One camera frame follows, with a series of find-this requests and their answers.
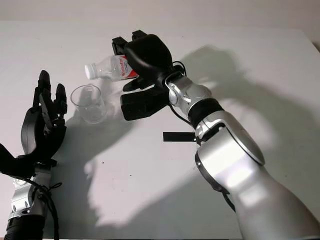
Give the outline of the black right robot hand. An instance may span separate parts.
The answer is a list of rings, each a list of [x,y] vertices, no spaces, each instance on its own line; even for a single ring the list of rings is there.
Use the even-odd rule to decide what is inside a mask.
[[[124,55],[137,77],[124,85],[124,92],[143,90],[151,85],[162,88],[165,78],[174,71],[172,55],[155,34],[132,32],[131,41],[115,37],[111,42],[115,55]]]

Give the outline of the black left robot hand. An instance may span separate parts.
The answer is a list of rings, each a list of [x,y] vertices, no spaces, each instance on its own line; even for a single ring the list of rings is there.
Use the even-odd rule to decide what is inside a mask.
[[[34,90],[32,107],[27,110],[21,128],[22,159],[33,164],[56,166],[53,156],[66,134],[64,115],[67,109],[65,87],[59,83],[55,99],[52,99],[50,75],[42,70]]]

